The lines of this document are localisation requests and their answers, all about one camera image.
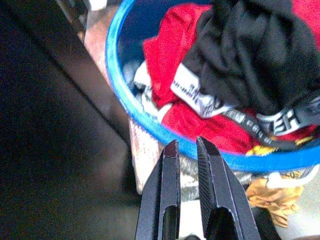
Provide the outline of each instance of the floor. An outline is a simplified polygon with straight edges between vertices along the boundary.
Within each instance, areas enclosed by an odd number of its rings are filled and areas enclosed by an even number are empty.
[[[107,82],[107,72],[105,64],[105,42],[107,29],[111,23],[112,17],[117,11],[118,6],[107,6],[100,11],[91,11],[87,18],[87,30],[84,36],[84,45],[91,57],[97,64]],[[320,173],[305,186],[305,190],[300,197],[298,204],[300,210],[298,213],[289,216],[289,228],[277,227],[277,231],[283,240],[293,240],[302,236],[320,235]],[[112,227],[108,231],[117,235],[113,239],[129,240],[133,239],[135,226],[138,216],[137,205],[118,205],[112,208],[104,208],[97,211],[92,219],[99,222],[101,231],[95,233],[95,239],[103,239],[106,226]]]

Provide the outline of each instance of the plastic bucket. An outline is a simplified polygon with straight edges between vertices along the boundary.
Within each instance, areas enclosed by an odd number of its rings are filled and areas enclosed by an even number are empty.
[[[166,11],[183,0],[123,0],[108,30],[105,45],[105,61],[113,90],[127,113],[159,142],[166,145],[176,139],[182,154],[197,159],[196,144],[178,135],[144,112],[134,93],[126,84],[123,66],[129,61],[142,63],[143,40],[156,36],[160,21]],[[194,0],[198,4],[208,4],[208,0]],[[267,156],[244,156],[222,153],[229,167],[235,171],[267,173],[290,171],[320,163],[320,146]]]

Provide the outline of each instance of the red fabric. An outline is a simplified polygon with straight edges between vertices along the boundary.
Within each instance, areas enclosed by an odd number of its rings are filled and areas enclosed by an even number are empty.
[[[177,68],[196,41],[196,26],[210,5],[185,3],[170,8],[157,37],[143,43],[144,57],[152,79],[152,100],[158,108],[180,99],[170,90]]]
[[[301,9],[303,1],[294,0],[294,2],[295,12],[298,15],[308,12]],[[162,124],[172,131],[193,141],[197,136],[202,136],[221,150],[245,154],[259,143],[244,129],[222,115],[209,119],[200,118],[170,90],[179,64],[196,40],[197,21],[200,15],[210,8],[210,5],[193,3],[172,7],[160,24],[158,36],[144,41],[143,51],[151,77],[152,100],[158,108],[173,103],[162,120]],[[310,19],[305,15],[304,20],[308,23]],[[311,29],[316,33],[319,25],[314,24],[314,26]],[[301,139],[310,136],[314,129],[314,126],[303,128],[279,138],[288,141]]]
[[[292,11],[309,26],[320,50],[320,1],[293,0]]]

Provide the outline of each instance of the blue bucket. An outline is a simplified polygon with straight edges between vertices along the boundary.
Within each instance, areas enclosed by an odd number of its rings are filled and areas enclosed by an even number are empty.
[[[123,0],[108,30],[105,61],[113,90],[130,117],[164,145],[174,139],[178,140],[179,151],[196,160],[196,144],[170,131],[145,113],[142,105],[128,87],[123,74],[123,66],[129,61],[143,62],[143,40],[158,34],[160,21],[166,11],[184,2],[187,1]],[[194,0],[193,2],[209,3],[208,0]],[[225,152],[222,155],[229,167],[235,171],[283,172],[320,163],[320,146],[288,153],[272,153],[267,156],[244,156]]]

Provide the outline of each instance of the clothes pile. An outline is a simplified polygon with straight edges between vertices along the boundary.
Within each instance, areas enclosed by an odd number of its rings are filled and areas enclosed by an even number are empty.
[[[317,0],[185,3],[143,42],[133,82],[145,112],[179,135],[230,153],[291,151],[319,134],[319,50]]]

